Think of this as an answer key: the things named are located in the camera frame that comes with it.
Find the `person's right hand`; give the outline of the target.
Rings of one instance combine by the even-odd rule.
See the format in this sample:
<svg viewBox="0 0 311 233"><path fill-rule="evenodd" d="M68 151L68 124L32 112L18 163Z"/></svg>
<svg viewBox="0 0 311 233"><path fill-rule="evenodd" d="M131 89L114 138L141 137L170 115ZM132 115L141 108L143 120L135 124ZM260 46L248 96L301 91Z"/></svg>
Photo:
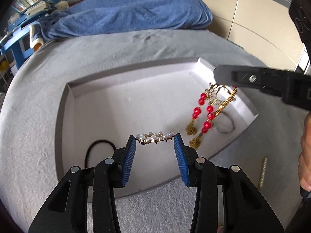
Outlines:
<svg viewBox="0 0 311 233"><path fill-rule="evenodd" d="M300 185L306 191L311 189L311 117L307 114L304 122L304 134L301 137L301 154L298 158L298 177Z"/></svg>

